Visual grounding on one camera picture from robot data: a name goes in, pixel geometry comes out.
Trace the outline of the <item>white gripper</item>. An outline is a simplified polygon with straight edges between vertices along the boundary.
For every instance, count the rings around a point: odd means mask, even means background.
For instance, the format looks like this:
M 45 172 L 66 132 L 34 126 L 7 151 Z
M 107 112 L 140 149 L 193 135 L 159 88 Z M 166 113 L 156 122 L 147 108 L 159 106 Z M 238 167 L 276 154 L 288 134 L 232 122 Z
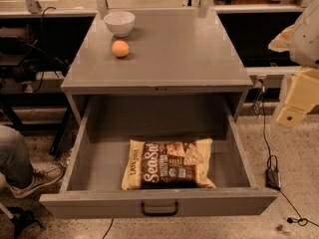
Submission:
M 303 67 L 291 85 L 276 118 L 276 123 L 292 128 L 301 123 L 319 104 L 319 0 L 313 0 L 291 25 L 281 31 L 268 45 L 277 53 L 290 52 L 290 59 Z

